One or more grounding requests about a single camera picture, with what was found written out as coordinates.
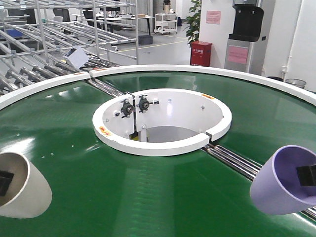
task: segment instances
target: green leaves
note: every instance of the green leaves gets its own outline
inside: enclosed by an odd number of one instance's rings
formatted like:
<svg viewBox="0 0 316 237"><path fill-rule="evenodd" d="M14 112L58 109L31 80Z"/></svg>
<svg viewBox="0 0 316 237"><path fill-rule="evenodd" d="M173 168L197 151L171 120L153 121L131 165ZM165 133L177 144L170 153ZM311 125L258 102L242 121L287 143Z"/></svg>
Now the green leaves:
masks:
<svg viewBox="0 0 316 237"><path fill-rule="evenodd" d="M188 30L186 31L186 36L188 38L188 43L197 41L199 38L199 26L201 20L201 0L191 0L194 6L190 7L189 12L193 15L188 16L186 21L188 22Z"/></svg>

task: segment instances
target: white cup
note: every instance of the white cup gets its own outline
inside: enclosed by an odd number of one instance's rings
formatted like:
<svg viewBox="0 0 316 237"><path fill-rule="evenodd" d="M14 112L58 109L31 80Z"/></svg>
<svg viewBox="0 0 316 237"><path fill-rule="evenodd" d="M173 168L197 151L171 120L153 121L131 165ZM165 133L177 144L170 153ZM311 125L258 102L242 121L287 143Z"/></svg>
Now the white cup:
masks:
<svg viewBox="0 0 316 237"><path fill-rule="evenodd" d="M50 186L24 155L0 154L0 170L14 174L4 196L0 196L0 215L33 218L45 212L52 200Z"/></svg>

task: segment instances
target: pink sign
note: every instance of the pink sign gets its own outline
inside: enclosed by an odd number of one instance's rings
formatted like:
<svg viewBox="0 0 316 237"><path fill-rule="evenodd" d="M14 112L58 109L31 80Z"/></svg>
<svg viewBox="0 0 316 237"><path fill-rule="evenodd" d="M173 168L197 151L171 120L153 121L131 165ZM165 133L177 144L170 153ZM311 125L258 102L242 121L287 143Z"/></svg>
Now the pink sign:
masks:
<svg viewBox="0 0 316 237"><path fill-rule="evenodd" d="M248 48L229 46L227 60L234 63L247 63Z"/></svg>
<svg viewBox="0 0 316 237"><path fill-rule="evenodd" d="M207 11L206 23L219 25L221 23L221 12L220 11Z"/></svg>

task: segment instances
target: purple cup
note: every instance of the purple cup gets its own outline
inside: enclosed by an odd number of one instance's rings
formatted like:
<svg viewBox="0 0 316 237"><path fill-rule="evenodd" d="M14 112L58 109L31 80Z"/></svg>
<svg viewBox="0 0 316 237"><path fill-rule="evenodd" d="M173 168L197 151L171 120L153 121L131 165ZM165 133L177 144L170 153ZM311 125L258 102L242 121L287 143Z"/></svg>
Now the purple cup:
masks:
<svg viewBox="0 0 316 237"><path fill-rule="evenodd" d="M262 212L284 215L316 205L316 187L301 186L297 167L316 164L316 154L304 147L279 148L252 182L250 197Z"/></svg>

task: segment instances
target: red fire extinguisher box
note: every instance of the red fire extinguisher box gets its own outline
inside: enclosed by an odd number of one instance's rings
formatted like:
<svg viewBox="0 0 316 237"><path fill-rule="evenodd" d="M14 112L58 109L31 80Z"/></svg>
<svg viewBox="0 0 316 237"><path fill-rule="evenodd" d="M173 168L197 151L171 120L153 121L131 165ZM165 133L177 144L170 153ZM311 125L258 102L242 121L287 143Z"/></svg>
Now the red fire extinguisher box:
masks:
<svg viewBox="0 0 316 237"><path fill-rule="evenodd" d="M211 62L212 43L194 41L191 43L190 65L209 67Z"/></svg>

